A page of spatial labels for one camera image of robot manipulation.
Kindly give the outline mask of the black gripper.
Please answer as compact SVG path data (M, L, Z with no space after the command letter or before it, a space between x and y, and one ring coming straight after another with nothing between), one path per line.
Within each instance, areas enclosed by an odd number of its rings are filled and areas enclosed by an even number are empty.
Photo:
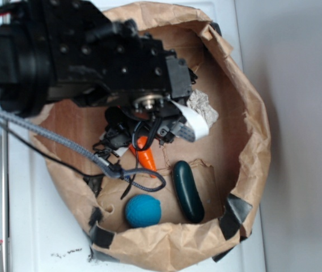
M150 34L139 35L135 21L109 22L86 32L94 45L101 80L77 97L80 107L108 107L106 119L117 136L135 142L141 135L171 143L186 125L176 104L185 105L197 76L174 50Z

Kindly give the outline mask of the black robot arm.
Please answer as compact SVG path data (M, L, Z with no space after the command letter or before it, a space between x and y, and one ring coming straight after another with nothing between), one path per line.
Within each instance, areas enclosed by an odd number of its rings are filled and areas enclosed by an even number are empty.
M70 99L106 107L124 133L170 143L187 131L196 75L133 19L110 20L89 1L20 1L0 6L0 106L22 117Z

